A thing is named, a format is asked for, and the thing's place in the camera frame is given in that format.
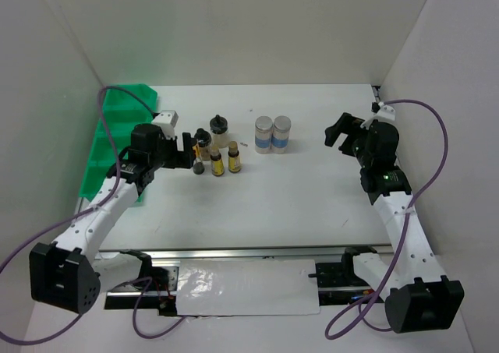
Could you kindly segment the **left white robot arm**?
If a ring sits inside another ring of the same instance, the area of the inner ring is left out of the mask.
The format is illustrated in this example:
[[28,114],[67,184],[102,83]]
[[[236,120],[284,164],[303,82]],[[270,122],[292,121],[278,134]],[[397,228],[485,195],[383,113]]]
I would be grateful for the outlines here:
[[122,250],[111,259],[96,255],[119,218],[142,195],[161,168],[190,169],[194,162],[193,138],[182,134],[183,148],[175,137],[165,136],[152,123],[136,125],[130,144],[119,154],[89,211],[73,218],[52,243],[36,244],[29,255],[33,300],[83,315],[102,291],[129,283],[137,290],[154,280],[152,259],[134,250]]

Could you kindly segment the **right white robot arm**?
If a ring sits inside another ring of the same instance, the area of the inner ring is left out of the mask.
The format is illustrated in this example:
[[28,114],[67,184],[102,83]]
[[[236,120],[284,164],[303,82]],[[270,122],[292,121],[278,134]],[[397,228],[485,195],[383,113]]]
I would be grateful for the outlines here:
[[397,334],[448,329],[465,292],[460,281],[452,281],[438,263],[415,209],[417,195],[396,164],[399,134],[388,122],[365,121],[344,113],[325,130],[326,146],[346,136],[339,150],[354,157],[360,166],[360,181],[379,214],[395,251],[389,264],[372,249],[353,249],[340,266],[343,281],[365,281],[372,293],[347,307],[359,309],[358,316],[342,331],[327,332],[334,340],[364,321],[381,300],[388,321],[386,331]]

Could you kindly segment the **yellow label pepper bottle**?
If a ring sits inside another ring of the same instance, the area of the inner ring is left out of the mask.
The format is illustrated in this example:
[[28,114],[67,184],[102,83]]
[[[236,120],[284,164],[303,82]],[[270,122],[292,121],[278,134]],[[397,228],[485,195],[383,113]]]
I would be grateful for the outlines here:
[[205,167],[200,156],[199,143],[195,138],[192,138],[192,148],[195,156],[193,162],[193,173],[195,175],[202,175],[205,171]]

